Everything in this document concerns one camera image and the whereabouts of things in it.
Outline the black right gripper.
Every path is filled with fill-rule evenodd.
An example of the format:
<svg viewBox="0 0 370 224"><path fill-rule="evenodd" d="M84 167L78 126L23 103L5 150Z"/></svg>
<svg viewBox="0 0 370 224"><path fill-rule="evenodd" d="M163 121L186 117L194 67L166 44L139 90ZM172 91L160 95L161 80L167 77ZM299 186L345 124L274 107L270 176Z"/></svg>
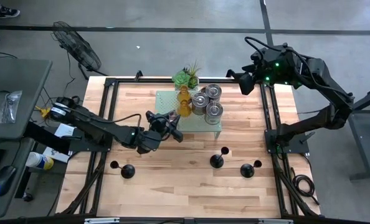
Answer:
<svg viewBox="0 0 370 224"><path fill-rule="evenodd" d="M278 82L278 52L259 51L250 56L252 63L242 67L242 72L229 69L227 78L238 79L241 93L250 94L256 84L274 85Z"/></svg>

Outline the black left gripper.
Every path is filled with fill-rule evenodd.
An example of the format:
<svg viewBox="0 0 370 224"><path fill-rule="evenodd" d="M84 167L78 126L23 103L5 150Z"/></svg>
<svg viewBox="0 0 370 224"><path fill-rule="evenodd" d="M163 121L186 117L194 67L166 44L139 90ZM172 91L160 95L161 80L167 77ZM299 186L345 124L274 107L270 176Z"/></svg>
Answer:
<svg viewBox="0 0 370 224"><path fill-rule="evenodd" d="M146 119L149 122L149 129L156 131L165 141L172 136L177 142L183 141L183 133L177 129L181 116L178 114L174 121L170 120L170 112L165 114L154 114L151 111L146 112Z"/></svg>

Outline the candle tin red heart label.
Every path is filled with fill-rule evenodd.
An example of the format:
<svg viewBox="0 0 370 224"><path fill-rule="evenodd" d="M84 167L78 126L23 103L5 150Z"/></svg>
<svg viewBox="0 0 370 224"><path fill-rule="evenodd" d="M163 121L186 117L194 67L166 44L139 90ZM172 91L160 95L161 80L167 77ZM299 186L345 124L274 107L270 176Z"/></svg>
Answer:
<svg viewBox="0 0 370 224"><path fill-rule="evenodd" d="M203 92L197 92L192 96L192 112L195 115L202 116L206 113L206 106L209 103L209 97Z"/></svg>

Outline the candle tin brown label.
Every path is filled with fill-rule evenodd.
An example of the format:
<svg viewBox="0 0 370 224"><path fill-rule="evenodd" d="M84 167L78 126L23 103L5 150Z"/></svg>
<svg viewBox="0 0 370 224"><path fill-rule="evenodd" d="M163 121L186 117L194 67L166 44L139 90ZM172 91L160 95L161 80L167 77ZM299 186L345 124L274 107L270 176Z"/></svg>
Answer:
<svg viewBox="0 0 370 224"><path fill-rule="evenodd" d="M210 84L204 88L205 94L211 101L220 102L222 88L217 84Z"/></svg>

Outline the candle tin pale label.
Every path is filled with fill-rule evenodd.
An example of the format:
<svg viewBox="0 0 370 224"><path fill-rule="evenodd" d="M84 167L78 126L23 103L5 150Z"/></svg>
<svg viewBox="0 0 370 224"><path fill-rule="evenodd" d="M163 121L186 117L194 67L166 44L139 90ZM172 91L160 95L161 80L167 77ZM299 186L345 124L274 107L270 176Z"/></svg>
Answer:
<svg viewBox="0 0 370 224"><path fill-rule="evenodd" d="M223 107L220 103L216 101L211 101L207 106L206 106L206 113L204 116L204 119L206 123L210 125L216 125L219 124L221 121L221 116L223 114Z"/></svg>

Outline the black tall candlestick holder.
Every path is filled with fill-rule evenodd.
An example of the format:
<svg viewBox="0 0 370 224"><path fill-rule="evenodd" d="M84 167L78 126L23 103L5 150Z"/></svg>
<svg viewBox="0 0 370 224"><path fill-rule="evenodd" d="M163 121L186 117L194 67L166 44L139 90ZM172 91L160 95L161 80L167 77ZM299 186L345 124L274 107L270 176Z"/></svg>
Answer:
<svg viewBox="0 0 370 224"><path fill-rule="evenodd" d="M260 160L256 160L253 164L243 164L240 167L240 174L245 178L251 178L255 174L255 168L260 168L262 166L262 162Z"/></svg>
<svg viewBox="0 0 370 224"><path fill-rule="evenodd" d="M228 153L229 153L229 148L222 147L220 154L214 154L213 156L211 156L209 160L210 165L216 169L221 168L224 165L224 158L222 156L227 155Z"/></svg>
<svg viewBox="0 0 370 224"><path fill-rule="evenodd" d="M124 166L119 165L117 161L112 161L110 163L112 169L120 169L120 174L124 179L131 179L135 175L135 167L131 164L126 164Z"/></svg>

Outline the green artificial succulent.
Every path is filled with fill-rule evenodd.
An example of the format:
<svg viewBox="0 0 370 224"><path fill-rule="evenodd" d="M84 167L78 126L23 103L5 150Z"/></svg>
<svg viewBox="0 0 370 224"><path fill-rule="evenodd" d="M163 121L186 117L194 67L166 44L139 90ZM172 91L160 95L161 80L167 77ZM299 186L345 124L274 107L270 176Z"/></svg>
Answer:
<svg viewBox="0 0 370 224"><path fill-rule="evenodd" d="M199 86L199 78L190 72L184 70L179 71L172 76L175 90L179 90L182 86L186 86L189 90L194 90Z"/></svg>

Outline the spiky artificial air plant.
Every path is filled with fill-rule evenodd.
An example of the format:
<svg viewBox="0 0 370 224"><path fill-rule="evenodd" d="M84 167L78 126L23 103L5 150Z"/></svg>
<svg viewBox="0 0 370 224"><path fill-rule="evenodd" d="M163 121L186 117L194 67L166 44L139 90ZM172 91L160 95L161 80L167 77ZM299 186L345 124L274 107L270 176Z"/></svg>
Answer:
<svg viewBox="0 0 370 224"><path fill-rule="evenodd" d="M201 70L201 67L198 65L197 60L195 60L193 63L188 63L184 67L184 71L189 74L191 77L196 77L198 71Z"/></svg>

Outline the white paper sheet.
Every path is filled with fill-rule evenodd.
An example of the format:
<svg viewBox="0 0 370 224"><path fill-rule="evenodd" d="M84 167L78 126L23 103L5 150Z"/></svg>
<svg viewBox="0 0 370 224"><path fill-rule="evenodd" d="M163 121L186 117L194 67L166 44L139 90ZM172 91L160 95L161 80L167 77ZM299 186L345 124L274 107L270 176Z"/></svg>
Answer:
<svg viewBox="0 0 370 224"><path fill-rule="evenodd" d="M43 155L49 156L56 161L67 163L72 153L73 153L72 151L69 151L68 154L63 154L52 149L51 147L46 147L46 149L43 152Z"/></svg>
<svg viewBox="0 0 370 224"><path fill-rule="evenodd" d="M69 126L67 124L60 123L54 134L57 137L73 136L74 129L75 128L72 127L72 126Z"/></svg>

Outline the black floor fan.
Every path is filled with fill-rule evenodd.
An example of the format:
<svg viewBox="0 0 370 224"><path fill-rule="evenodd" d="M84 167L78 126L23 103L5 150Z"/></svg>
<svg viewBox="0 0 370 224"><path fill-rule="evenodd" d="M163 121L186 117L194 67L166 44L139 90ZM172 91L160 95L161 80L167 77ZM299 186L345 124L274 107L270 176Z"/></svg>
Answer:
<svg viewBox="0 0 370 224"><path fill-rule="evenodd" d="M61 48L65 49L78 63L78 67L84 77L89 80L83 68L88 72L99 72L102 62L92 49L91 45L73 27L63 21L53 23L53 35L59 42Z"/></svg>

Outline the grey metal table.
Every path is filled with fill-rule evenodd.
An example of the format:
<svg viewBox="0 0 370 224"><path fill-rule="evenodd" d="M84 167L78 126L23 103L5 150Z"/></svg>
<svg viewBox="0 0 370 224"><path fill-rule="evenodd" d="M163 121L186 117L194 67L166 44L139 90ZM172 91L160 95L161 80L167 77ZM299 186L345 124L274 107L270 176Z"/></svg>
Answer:
<svg viewBox="0 0 370 224"><path fill-rule="evenodd" d="M370 179L370 91L354 103L354 111L348 119L365 171L349 176L351 181Z"/></svg>

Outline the white wipes bottle yellow cap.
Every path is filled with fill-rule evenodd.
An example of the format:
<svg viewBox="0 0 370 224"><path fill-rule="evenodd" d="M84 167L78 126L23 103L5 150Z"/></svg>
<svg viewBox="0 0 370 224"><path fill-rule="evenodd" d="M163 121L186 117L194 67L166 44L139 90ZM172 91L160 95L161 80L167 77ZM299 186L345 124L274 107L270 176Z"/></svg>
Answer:
<svg viewBox="0 0 370 224"><path fill-rule="evenodd" d="M50 170L54 165L54 160L46 155L37 152L30 152L26 160L26 166L42 170Z"/></svg>

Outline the grey side desk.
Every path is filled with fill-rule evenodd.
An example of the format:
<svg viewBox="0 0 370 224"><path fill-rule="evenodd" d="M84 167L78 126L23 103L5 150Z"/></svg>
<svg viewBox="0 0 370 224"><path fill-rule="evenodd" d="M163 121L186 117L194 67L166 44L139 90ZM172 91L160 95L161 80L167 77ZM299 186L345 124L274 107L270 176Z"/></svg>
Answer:
<svg viewBox="0 0 370 224"><path fill-rule="evenodd" d="M50 60L0 58L0 107L7 91L22 90L16 122L0 124L0 149L5 150L0 170L4 166L14 166L17 169L8 193L0 196L0 217L5 216L16 194L26 160L36 143L33 139L24 137L24 133L31 124L30 117L51 67Z"/></svg>

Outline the clear plastic bag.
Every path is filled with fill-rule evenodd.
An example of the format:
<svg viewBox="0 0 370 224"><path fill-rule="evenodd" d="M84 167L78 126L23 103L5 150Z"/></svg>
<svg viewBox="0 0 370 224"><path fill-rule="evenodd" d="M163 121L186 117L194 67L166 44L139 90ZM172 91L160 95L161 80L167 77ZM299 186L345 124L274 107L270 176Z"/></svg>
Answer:
<svg viewBox="0 0 370 224"><path fill-rule="evenodd" d="M16 122L16 115L22 96L22 90L6 92L0 107L0 124L13 124Z"/></svg>

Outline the person's shoe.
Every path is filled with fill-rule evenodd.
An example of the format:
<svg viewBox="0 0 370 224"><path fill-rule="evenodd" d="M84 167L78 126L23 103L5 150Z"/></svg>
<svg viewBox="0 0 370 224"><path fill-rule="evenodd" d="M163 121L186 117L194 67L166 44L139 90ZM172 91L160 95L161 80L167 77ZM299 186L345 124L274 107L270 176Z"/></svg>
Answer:
<svg viewBox="0 0 370 224"><path fill-rule="evenodd" d="M0 19L15 18L20 15L20 10L0 5Z"/></svg>

